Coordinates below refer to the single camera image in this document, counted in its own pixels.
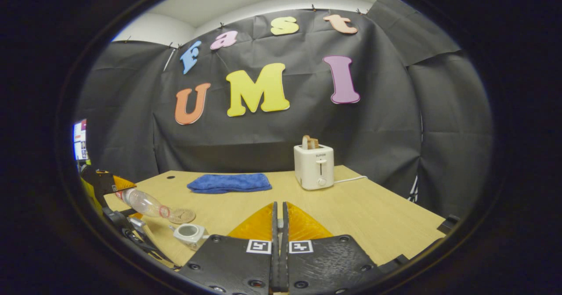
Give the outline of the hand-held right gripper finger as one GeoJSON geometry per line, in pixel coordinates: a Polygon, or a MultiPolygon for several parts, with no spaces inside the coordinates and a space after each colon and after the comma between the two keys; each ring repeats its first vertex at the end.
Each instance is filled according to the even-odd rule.
{"type": "Polygon", "coordinates": [[[283,203],[282,285],[290,295],[350,295],[408,262],[376,264],[351,235],[332,235],[311,215],[283,203]]]}
{"type": "Polygon", "coordinates": [[[271,295],[277,289],[277,225],[273,202],[228,235],[211,235],[178,273],[221,295],[271,295]]]}

